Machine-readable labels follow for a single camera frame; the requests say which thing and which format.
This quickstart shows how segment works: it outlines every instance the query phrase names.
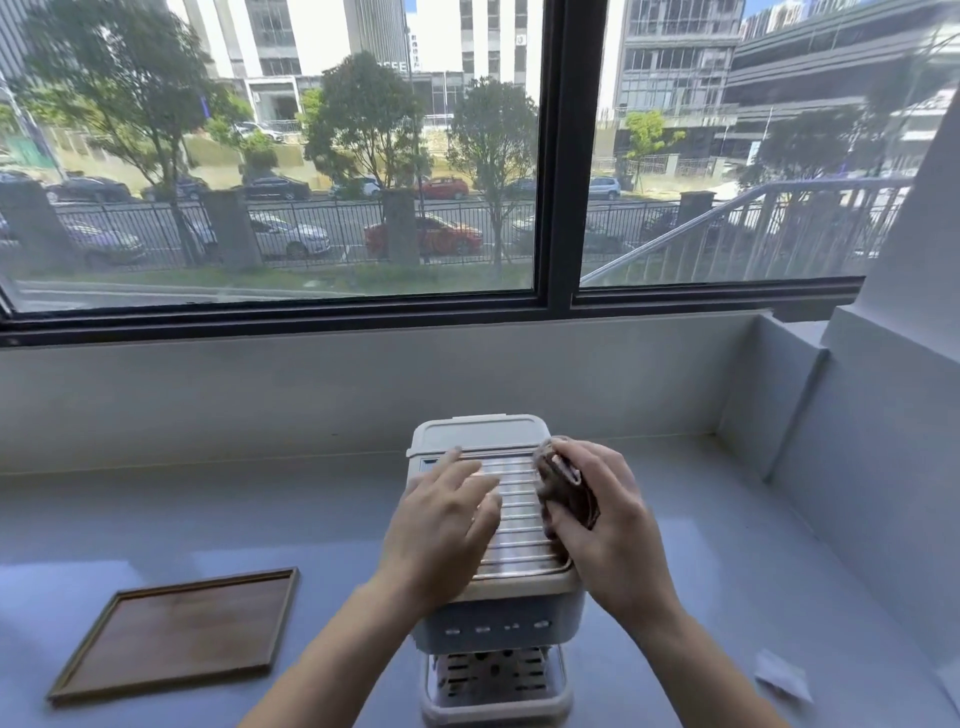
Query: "handrail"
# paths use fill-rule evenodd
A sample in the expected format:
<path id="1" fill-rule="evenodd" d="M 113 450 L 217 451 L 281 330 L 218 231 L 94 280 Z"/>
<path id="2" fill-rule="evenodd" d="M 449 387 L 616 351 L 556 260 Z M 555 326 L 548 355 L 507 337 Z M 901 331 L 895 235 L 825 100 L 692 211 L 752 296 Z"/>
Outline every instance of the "handrail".
<path id="1" fill-rule="evenodd" d="M 702 215 L 698 215 L 692 220 L 686 221 L 682 225 L 674 228 L 672 231 L 665 232 L 663 235 L 654 238 L 650 242 L 644 243 L 639 248 L 634 248 L 628 253 L 621 255 L 619 258 L 615 258 L 609 263 L 601 265 L 595 271 L 590 271 L 585 276 L 580 278 L 580 285 L 584 286 L 587 283 L 590 283 L 592 280 L 602 278 L 610 271 L 614 271 L 617 268 L 622 267 L 623 265 L 639 258 L 641 255 L 646 255 L 653 251 L 659 250 L 671 240 L 683 235 L 685 232 L 689 232 L 694 228 L 699 227 L 703 223 L 708 223 L 710 220 L 720 217 L 731 210 L 737 209 L 738 207 L 744 206 L 770 192 L 783 194 L 784 192 L 795 191 L 830 192 L 862 189 L 880 190 L 890 187 L 908 187 L 911 184 L 913 184 L 912 177 L 861 177 L 852 180 L 787 180 L 783 182 L 767 182 L 765 184 L 758 185 L 753 189 L 747 190 L 746 192 L 734 197 L 732 200 L 714 207 Z"/>

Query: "glass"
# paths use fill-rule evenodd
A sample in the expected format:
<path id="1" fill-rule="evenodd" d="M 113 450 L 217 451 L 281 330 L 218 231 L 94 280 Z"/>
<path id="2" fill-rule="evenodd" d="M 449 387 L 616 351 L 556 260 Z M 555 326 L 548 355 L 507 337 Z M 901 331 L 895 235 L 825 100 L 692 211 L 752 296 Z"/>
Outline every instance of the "glass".
<path id="1" fill-rule="evenodd" d="M 628 0 L 608 17 L 581 286 L 870 270 L 952 100 L 956 13 L 765 5 Z M 879 40 L 897 55 L 878 60 Z"/>
<path id="2" fill-rule="evenodd" d="M 18 308 L 530 288 L 542 3 L 477 3 L 511 39 L 501 53 L 472 38 L 467 0 L 408 2 L 406 17 L 346 2 L 346 16 L 288 0 L 0 13 L 0 37 L 24 39 L 0 90 L 0 285 Z M 85 54 L 105 38 L 125 42 L 98 65 Z M 506 157 L 483 154 L 484 133 Z"/>

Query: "brown rectangular tray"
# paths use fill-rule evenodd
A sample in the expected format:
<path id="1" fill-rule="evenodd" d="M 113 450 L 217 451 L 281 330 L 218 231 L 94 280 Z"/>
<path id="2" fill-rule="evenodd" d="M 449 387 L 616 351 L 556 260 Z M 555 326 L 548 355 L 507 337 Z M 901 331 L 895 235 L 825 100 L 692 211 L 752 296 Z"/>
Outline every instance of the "brown rectangular tray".
<path id="1" fill-rule="evenodd" d="M 113 595 L 47 693 L 54 705 L 270 671 L 296 569 Z"/>

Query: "red car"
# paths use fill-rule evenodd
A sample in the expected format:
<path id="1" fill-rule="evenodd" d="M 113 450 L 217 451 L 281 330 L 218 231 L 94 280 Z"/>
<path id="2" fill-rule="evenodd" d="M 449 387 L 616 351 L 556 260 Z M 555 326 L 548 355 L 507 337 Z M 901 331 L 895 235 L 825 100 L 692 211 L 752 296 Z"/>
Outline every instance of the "red car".
<path id="1" fill-rule="evenodd" d="M 387 257 L 387 226 L 384 223 L 364 228 L 367 253 Z M 483 233 L 467 225 L 449 223 L 436 215 L 417 216 L 417 241 L 421 255 L 477 255 L 483 245 Z"/>
<path id="2" fill-rule="evenodd" d="M 423 197 L 426 200 L 461 200 L 469 193 L 467 183 L 456 177 L 435 177 L 423 181 Z"/>

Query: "person's left hand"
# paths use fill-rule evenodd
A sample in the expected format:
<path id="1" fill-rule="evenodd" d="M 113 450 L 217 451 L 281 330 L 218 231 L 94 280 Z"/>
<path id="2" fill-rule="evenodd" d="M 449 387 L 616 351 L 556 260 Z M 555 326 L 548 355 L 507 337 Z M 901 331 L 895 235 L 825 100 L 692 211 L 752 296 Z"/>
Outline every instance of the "person's left hand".
<path id="1" fill-rule="evenodd" d="M 464 590 L 500 525 L 499 478 L 477 475 L 480 461 L 460 455 L 451 450 L 407 485 L 373 578 L 409 600 L 417 619 Z"/>

